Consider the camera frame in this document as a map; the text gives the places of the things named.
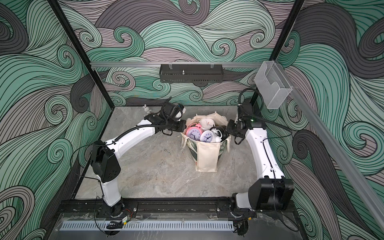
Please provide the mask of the pink twin-bell alarm clock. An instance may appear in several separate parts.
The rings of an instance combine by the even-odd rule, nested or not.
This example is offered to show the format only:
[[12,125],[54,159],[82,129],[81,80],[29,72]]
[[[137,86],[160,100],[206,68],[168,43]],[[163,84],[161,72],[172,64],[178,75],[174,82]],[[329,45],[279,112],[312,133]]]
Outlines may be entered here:
[[200,141],[203,132],[201,124],[193,123],[187,128],[186,136],[194,141]]

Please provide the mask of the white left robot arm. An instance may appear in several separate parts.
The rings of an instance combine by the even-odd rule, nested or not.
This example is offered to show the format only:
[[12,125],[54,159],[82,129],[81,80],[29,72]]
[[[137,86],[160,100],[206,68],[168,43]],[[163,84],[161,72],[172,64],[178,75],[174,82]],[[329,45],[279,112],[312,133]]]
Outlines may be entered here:
[[110,208],[111,216],[117,217],[123,212],[124,204],[118,185],[121,172],[119,159],[141,141],[165,131],[182,133],[186,121],[182,119],[186,112],[182,104],[166,101],[156,113],[147,114],[135,127],[106,142],[97,141],[93,145],[90,165],[101,185],[102,199]]

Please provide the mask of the cream floral canvas bag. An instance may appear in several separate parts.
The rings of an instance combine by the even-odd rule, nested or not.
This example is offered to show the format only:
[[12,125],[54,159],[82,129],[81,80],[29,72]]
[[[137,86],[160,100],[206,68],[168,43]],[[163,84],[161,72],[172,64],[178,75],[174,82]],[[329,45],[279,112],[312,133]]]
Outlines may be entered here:
[[[196,115],[191,119],[187,119],[187,128],[193,123],[199,123],[202,118],[210,118],[215,121],[216,126],[227,126],[228,120],[226,117],[214,112],[203,116]],[[195,161],[196,171],[201,173],[215,173],[218,171],[218,161],[224,151],[230,151],[231,136],[220,143],[204,143],[194,141],[186,136],[186,130],[182,133],[182,146],[188,147]]]

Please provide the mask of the light blue square clock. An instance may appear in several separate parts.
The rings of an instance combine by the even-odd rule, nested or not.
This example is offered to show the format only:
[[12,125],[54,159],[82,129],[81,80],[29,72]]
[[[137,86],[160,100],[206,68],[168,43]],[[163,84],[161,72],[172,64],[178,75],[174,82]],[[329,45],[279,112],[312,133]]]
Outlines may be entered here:
[[215,127],[215,121],[210,118],[202,118],[199,120],[199,124],[201,125],[201,128],[203,131],[210,130],[211,128]]

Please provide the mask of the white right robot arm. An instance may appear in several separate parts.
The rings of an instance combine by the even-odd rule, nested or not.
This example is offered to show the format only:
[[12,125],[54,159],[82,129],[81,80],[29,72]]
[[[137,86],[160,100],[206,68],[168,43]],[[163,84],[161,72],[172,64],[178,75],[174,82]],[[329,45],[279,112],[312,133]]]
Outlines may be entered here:
[[239,104],[237,118],[227,125],[227,133],[236,145],[243,141],[249,144],[257,168],[257,180],[248,191],[233,194],[236,208],[284,211],[294,193],[294,183],[286,179],[273,154],[267,120],[252,110],[252,104]]

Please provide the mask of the small white round clock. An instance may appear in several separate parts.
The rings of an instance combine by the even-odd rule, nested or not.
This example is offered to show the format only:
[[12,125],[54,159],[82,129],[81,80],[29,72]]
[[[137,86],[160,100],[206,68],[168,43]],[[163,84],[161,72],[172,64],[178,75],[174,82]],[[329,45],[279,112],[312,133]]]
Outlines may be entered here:
[[220,143],[222,134],[219,130],[206,130],[201,134],[200,141],[204,143]]

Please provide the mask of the small black twin-bell clock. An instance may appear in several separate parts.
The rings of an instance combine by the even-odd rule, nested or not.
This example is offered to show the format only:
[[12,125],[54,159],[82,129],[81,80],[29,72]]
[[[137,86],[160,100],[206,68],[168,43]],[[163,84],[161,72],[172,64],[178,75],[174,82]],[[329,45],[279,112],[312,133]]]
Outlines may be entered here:
[[229,136],[229,134],[227,132],[227,127],[223,126],[223,125],[214,126],[210,130],[217,136],[216,137],[216,142],[218,142],[219,139],[220,139],[221,142],[223,142]]

